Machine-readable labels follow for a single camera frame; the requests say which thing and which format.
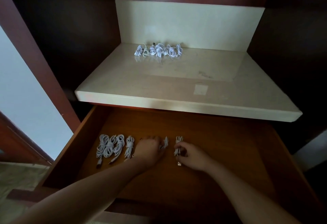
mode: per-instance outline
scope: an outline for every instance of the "drawer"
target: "drawer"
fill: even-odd
[[[202,220],[208,216],[222,220],[236,217],[227,197],[210,177],[177,165],[173,155],[176,136],[201,147],[302,221],[319,205],[267,121],[114,106],[93,107],[37,189],[62,189],[123,163],[126,147],[113,164],[108,164],[112,158],[103,158],[101,168],[96,168],[96,147],[101,134],[132,135],[136,144],[147,135],[169,139],[163,158],[134,178],[108,211],[138,215],[191,212]],[[129,207],[118,208],[118,205]]]

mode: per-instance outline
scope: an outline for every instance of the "person's left hand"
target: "person's left hand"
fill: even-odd
[[[159,146],[164,144],[164,141],[159,136],[144,137],[135,147],[134,158],[142,160],[146,168],[149,168],[153,166],[164,153],[165,149],[159,149]]]

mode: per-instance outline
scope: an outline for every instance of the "beige countertop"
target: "beige countertop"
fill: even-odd
[[[78,99],[284,122],[302,114],[246,52],[183,48],[159,63],[135,57],[137,46],[120,44],[76,89]]]

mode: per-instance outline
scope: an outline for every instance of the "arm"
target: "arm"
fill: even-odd
[[[134,157],[59,190],[30,208],[12,224],[85,223],[104,211],[135,176],[163,154],[159,137],[140,140]]]
[[[187,156],[177,156],[176,159],[192,169],[209,174],[223,189],[243,223],[299,223],[282,207],[252,188],[198,147],[185,142],[175,145],[175,149],[179,147],[181,150],[186,150]]]

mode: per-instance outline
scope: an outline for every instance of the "beige floor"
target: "beige floor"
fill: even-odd
[[[46,173],[48,167],[32,164],[0,162],[0,224],[6,224],[28,209],[17,202],[6,199],[12,189],[33,190]]]

